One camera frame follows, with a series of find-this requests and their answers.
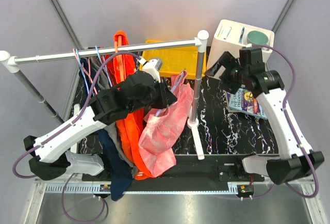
book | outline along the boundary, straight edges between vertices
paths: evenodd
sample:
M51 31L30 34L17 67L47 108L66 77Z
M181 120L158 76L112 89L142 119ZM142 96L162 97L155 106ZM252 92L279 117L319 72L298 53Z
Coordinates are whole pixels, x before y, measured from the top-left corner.
M265 111L249 90L239 88L235 94L227 92L226 98L228 98L228 111L233 112L235 110L257 118L267 119Z

green cup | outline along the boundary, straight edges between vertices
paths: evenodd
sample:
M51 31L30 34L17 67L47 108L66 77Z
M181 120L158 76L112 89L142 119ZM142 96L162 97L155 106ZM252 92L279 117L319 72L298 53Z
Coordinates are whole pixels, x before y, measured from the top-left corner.
M266 34L253 30L247 34L247 43L267 45L269 39Z

white container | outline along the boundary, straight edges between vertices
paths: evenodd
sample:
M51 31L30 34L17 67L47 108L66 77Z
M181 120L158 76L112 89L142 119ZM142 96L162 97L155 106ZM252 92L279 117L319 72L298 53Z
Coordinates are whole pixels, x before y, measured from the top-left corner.
M243 27L244 33L242 37L242 43L239 43L241 32ZM229 51L234 57L239 57L239 50L244 47L244 45L247 45L246 37L248 36L248 33L253 30L258 30L263 32L267 35L269 41L267 43L268 46L273 46L274 44L274 32L267 29L262 29L259 27L255 27L252 25L242 24L230 20L223 19L221 20L217 31L213 37L212 46L210 55L208 57L207 61L207 69L212 67L217 60L220 58L220 56L225 51ZM273 51L263 48L262 49L262 60L264 62L267 62L269 56L271 55Z

yellow plastic tray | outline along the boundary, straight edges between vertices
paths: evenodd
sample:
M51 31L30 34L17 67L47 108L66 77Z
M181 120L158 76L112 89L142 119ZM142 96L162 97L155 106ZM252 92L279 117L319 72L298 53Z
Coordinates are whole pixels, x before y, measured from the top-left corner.
M162 42L158 40L146 40L145 43ZM186 68L187 79L195 79L197 66L197 47L174 47L171 49L143 51L142 57L146 60L159 57L163 65L159 71L161 77L171 77L173 74L179 74ZM203 73L206 71L206 53L204 54Z

red garment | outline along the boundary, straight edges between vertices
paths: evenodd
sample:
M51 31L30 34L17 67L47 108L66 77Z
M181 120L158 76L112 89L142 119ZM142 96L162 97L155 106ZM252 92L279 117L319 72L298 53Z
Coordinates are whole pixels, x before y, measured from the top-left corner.
M119 31L114 36L114 41L118 42L118 36L122 36L122 45L128 45L125 32ZM125 63L126 75L135 73L135 62L131 55L122 55L123 63ZM119 62L115 57L113 63L107 64L108 70L114 74L116 84L120 83ZM122 149L126 157L133 162L139 169L135 179L142 180L152 177L152 174L145 166L139 151L139 138L143 131L143 109L137 110L123 120L116 121L119 135L122 140Z

